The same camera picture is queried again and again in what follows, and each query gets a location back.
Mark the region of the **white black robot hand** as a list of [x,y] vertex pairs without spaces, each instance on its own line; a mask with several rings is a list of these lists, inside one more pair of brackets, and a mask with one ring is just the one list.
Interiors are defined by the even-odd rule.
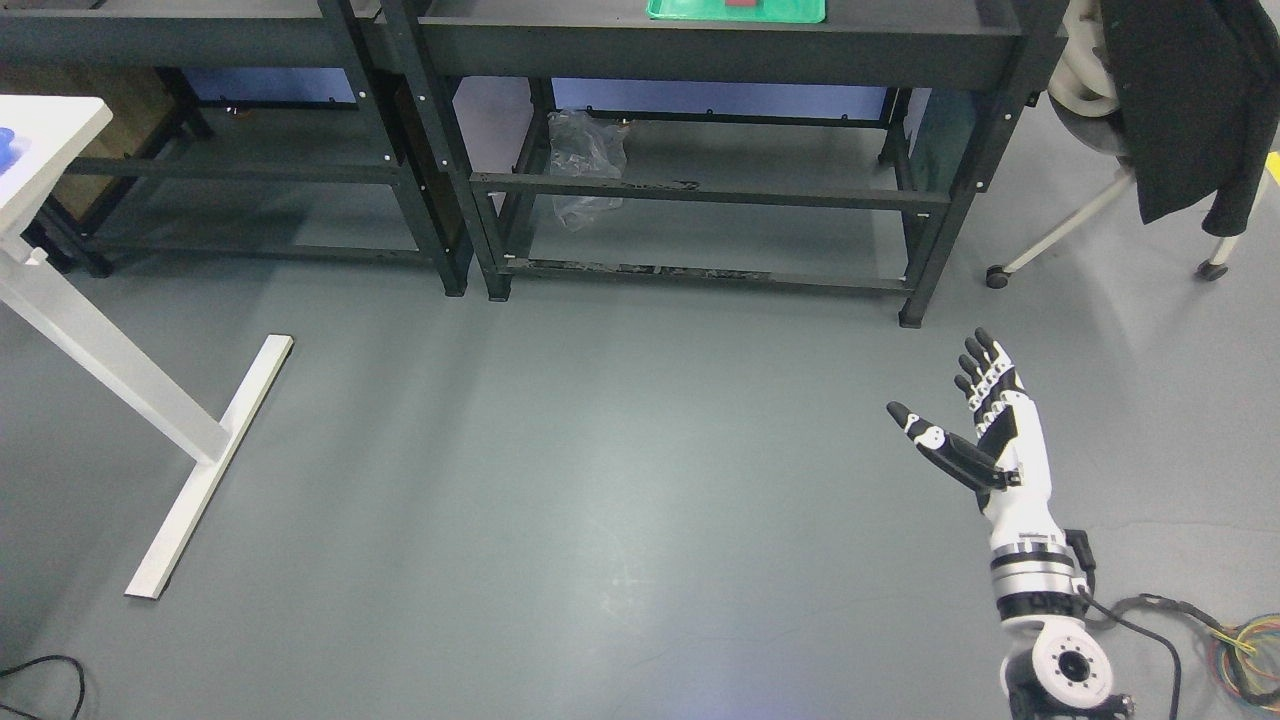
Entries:
[[1052,480],[1043,427],[1009,351],[986,329],[964,342],[955,384],[972,411],[975,441],[928,421],[900,402],[887,413],[915,450],[970,489],[992,525],[989,546],[1064,544],[1050,511]]

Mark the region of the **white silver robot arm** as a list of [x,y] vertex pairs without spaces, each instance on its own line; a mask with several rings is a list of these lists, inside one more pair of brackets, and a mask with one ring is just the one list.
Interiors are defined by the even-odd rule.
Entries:
[[1085,625],[1079,589],[1094,578],[1088,534],[1062,542],[1020,539],[989,562],[1001,628],[1012,643],[1000,685],[1012,719],[1130,719],[1135,705]]

